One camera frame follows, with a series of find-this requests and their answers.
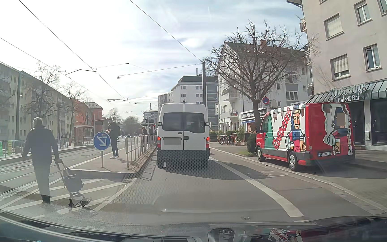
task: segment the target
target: blurred license plate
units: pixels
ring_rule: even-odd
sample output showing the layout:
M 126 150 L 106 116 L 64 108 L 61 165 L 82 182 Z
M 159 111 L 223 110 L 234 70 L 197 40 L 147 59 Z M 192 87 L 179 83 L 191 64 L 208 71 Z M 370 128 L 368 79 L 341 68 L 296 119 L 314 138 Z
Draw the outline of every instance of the blurred license plate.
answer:
M 164 145 L 180 145 L 181 138 L 163 138 Z
M 331 155 L 332 155 L 332 152 L 322 152 L 317 154 L 318 157 L 331 156 Z

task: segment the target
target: storefront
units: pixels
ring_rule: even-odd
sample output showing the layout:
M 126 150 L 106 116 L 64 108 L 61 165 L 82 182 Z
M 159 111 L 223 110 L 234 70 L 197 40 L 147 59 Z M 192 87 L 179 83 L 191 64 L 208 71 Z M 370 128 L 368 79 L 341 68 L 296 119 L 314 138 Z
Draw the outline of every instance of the storefront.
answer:
M 387 79 L 320 93 L 310 99 L 313 102 L 348 103 L 355 145 L 387 150 Z
M 259 109 L 259 115 L 261 117 L 261 119 L 265 116 L 267 112 L 267 109 L 266 108 L 260 108 Z M 251 131 L 255 131 L 256 127 L 255 127 L 255 116 L 253 114 L 253 110 L 250 110 L 250 111 L 246 111 L 246 112 L 243 112 L 243 113 L 240 113 L 241 114 L 241 123 L 244 126 L 244 130 L 247 132 L 247 133 L 250 133 Z

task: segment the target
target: man in dark jacket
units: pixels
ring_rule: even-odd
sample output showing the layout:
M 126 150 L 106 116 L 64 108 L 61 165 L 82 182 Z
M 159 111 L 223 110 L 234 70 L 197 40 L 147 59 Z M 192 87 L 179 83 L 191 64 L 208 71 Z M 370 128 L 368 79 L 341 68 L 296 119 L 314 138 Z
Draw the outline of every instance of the man in dark jacket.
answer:
M 110 157 L 110 159 L 119 159 L 119 150 L 117 149 L 117 138 L 120 135 L 120 127 L 115 122 L 113 122 L 113 119 L 111 118 L 108 119 L 108 122 L 110 123 L 108 125 L 108 129 L 111 140 L 111 149 L 113 150 L 113 156 Z
M 41 198 L 45 203 L 50 203 L 49 175 L 52 163 L 52 149 L 55 153 L 55 159 L 59 160 L 58 145 L 55 137 L 51 130 L 43 126 L 41 118 L 35 118 L 34 128 L 29 131 L 26 137 L 22 158 L 26 160 L 26 155 L 31 150 L 35 178 L 37 179 Z

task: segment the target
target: potted plant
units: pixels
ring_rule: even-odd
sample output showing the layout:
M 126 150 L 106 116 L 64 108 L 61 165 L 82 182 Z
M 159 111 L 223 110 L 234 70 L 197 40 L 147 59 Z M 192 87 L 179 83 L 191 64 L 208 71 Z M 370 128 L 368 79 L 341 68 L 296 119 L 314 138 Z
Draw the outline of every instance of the potted plant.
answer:
M 244 138 L 244 125 L 240 126 L 237 130 L 236 144 L 241 146 L 241 140 Z

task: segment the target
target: jeans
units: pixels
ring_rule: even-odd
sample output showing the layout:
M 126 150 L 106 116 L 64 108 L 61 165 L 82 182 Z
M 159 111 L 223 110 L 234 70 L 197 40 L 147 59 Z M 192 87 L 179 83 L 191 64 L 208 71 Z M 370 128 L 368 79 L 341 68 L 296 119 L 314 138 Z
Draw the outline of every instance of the jeans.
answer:
M 117 138 L 111 139 L 111 149 L 113 150 L 113 156 L 119 156 L 119 150 L 117 149 Z
M 33 162 L 35 178 L 38 184 L 38 190 L 40 190 L 41 198 L 44 202 L 50 202 L 50 162 Z

